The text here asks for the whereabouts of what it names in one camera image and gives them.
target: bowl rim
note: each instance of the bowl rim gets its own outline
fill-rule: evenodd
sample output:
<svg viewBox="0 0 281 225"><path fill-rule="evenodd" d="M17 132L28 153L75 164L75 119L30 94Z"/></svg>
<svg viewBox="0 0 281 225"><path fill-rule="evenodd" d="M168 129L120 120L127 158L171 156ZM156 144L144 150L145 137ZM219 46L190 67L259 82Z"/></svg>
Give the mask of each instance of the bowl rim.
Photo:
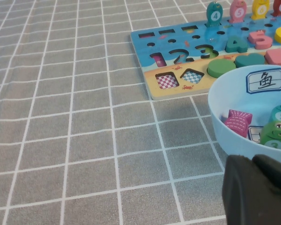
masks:
<svg viewBox="0 0 281 225"><path fill-rule="evenodd" d="M276 67L280 67L280 68L281 68L281 66L279 66L279 65L269 65L269 64L265 64L265 65L262 65L262 66L268 67L268 68L273 68L274 66L276 66ZM208 102L208 107L209 107L210 113L211 113L212 115L214 115L215 119L223 125L223 127L224 127L224 129L226 129L226 131L231 132L232 135L238 136L239 138L241 138L241 140L243 140L243 141L245 141L245 142L247 142L247 143L250 143L250 144L252 144L252 145L255 146L255 147L260 147L260 144L259 144L259 143L253 142L253 141L251 141L251 140L249 140L249 139L247 139L247 138L245 138L245 137L242 137L241 135L238 135L237 133L231 131L231 129L229 129L226 125L224 125L224 123L223 123L217 116L215 116L215 114L214 114L213 111L211 110L211 106L210 106L210 98L211 98L211 97L210 97L210 95L209 95L210 92L214 91L214 89L215 89L215 84L217 84L218 82L221 82L221 80L225 79L225 78L226 78L227 76L229 76L229 75L232 75L232 74L238 75L238 72L235 72L235 71L239 71L239 70L242 70L242 69L244 69L244 68L246 68L246 69L251 69L251 68L255 68L255 67L256 67L256 65L253 65L253 66L246 66L246 67L240 67L240 68L236 68L236 69L233 69L233 70L231 70L231 71L228 71L227 73L224 73L223 75L221 75L221 76L220 76L219 78L217 78L217 79L215 80L215 82L211 85L211 87L210 87L210 89L209 89L209 91L208 91L207 102ZM276 152L281 152L281 149L275 149L275 148L271 148L271 147L268 147L268 146L265 146L265 145L262 145L262 146L263 146L263 148L266 148L267 150L276 151Z"/></svg>

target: pink wooden block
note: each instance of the pink wooden block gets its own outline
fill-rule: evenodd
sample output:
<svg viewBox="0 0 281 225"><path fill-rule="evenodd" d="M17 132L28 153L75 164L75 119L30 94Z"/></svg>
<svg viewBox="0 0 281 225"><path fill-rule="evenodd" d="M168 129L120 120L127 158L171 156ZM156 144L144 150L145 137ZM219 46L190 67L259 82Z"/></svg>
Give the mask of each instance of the pink wooden block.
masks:
<svg viewBox="0 0 281 225"><path fill-rule="evenodd" d="M281 48L267 50L265 59L268 64L281 66Z"/></svg>
<svg viewBox="0 0 281 225"><path fill-rule="evenodd" d="M249 125L252 122L252 117L253 115L251 113L230 109L228 118L226 119L224 124L235 133L246 138Z"/></svg>
<svg viewBox="0 0 281 225"><path fill-rule="evenodd" d="M255 44L255 48L258 50L268 49L273 43L273 39L269 36L266 36L264 30L251 32L248 39L252 44Z"/></svg>

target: black object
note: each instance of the black object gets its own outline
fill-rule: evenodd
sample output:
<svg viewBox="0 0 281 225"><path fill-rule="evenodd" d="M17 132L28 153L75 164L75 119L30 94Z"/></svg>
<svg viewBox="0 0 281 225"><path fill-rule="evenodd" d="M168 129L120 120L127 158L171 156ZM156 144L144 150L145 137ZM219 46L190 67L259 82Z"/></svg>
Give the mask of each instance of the black object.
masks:
<svg viewBox="0 0 281 225"><path fill-rule="evenodd" d="M281 225L281 163L228 156L222 198L227 225Z"/></svg>

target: plastic bowl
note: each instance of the plastic bowl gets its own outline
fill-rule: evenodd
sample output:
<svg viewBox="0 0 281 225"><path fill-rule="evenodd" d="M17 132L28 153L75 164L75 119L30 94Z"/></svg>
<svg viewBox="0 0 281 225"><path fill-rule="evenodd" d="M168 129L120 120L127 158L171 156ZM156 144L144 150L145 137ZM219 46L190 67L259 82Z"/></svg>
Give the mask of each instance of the plastic bowl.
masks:
<svg viewBox="0 0 281 225"><path fill-rule="evenodd" d="M208 105L216 139L228 155L252 159L264 154L281 162L280 149L258 143L258 129L269 122L272 109L281 105L281 66L247 66L223 74L209 90ZM224 124L230 109L253 114L249 126L253 135L248 132L244 138Z"/></svg>

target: wooden puzzle board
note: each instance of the wooden puzzle board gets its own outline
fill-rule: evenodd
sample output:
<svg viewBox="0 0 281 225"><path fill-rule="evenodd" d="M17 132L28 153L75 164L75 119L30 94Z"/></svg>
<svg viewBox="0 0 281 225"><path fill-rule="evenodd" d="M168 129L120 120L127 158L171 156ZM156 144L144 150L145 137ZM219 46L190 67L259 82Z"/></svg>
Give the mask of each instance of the wooden puzzle board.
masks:
<svg viewBox="0 0 281 225"><path fill-rule="evenodd" d="M233 24L228 22L229 17L222 18L220 26L211 28L206 27L206 21L199 21L132 32L131 40L151 97L162 100L207 92L216 80L207 73L210 61L234 61L236 56L250 53L265 55L267 50L256 50L255 44L248 41L251 32L264 30L273 39L270 49L281 48L274 40L281 16L271 13L261 20L252 20L247 14L244 22ZM228 38L234 35L248 42L246 53L225 52Z"/></svg>

